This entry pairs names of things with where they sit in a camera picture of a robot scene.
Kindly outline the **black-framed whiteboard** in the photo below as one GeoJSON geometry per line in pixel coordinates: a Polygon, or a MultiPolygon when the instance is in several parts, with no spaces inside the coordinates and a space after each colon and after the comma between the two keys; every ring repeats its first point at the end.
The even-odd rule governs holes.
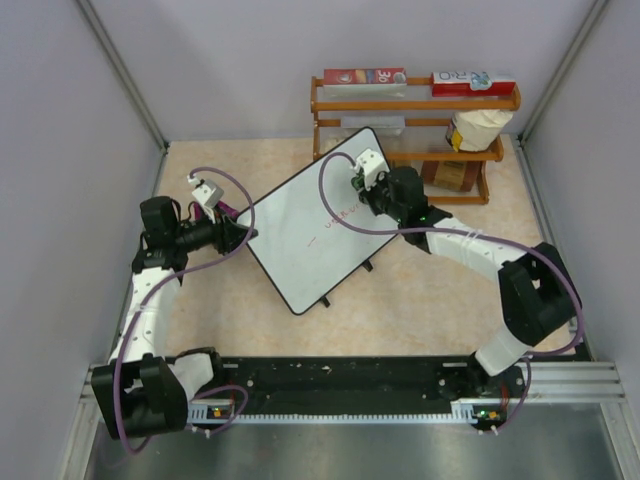
{"type": "MultiPolygon", "coordinates": [[[[363,128],[332,153],[343,152],[355,160],[369,149],[383,153],[374,131],[363,128]]],[[[249,241],[249,250],[295,315],[308,311],[393,239],[353,232],[327,213],[318,188],[323,160],[304,167],[254,204],[258,235],[249,241]]],[[[327,165],[323,185],[332,210],[363,229],[396,230],[393,219],[374,216],[359,201],[351,185],[354,175],[342,157],[327,165]]]]}

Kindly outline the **green bone-shaped whiteboard eraser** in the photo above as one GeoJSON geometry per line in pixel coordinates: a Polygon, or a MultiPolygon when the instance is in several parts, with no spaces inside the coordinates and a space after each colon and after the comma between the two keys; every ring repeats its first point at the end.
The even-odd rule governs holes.
{"type": "Polygon", "coordinates": [[[351,185],[356,192],[360,192],[364,189],[364,176],[362,174],[357,174],[351,178],[351,185]]]}

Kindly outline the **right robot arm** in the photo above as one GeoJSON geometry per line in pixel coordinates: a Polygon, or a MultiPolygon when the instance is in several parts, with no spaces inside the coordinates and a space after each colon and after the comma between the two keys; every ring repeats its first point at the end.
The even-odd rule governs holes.
{"type": "Polygon", "coordinates": [[[583,317],[580,297],[553,245],[527,248],[470,229],[428,203],[411,167],[355,171],[351,184],[360,201],[374,215],[396,221],[407,243],[498,285],[503,325],[469,360],[466,380],[474,393],[492,394],[502,385],[504,371],[561,326],[583,317]]]}

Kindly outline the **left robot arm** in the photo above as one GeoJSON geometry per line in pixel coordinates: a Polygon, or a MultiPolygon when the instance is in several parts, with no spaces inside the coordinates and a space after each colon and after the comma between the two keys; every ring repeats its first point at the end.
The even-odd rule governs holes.
{"type": "Polygon", "coordinates": [[[192,252],[213,247],[226,257],[257,237],[223,203],[196,206],[180,218],[178,202],[156,196],[140,205],[143,231],[132,262],[132,297],[125,324],[107,364],[94,369],[91,388],[109,435],[142,438],[186,426],[189,403],[200,391],[216,396],[227,374],[212,347],[176,356],[164,351],[173,302],[190,272],[192,252]]]}

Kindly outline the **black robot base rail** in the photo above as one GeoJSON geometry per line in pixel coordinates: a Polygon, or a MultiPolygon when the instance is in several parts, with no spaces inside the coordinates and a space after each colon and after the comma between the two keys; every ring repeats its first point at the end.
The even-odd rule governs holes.
{"type": "Polygon", "coordinates": [[[517,366],[490,376],[467,356],[231,357],[214,361],[214,377],[200,392],[244,387],[255,399],[277,392],[416,392],[428,399],[516,398],[524,393],[517,366]]]}

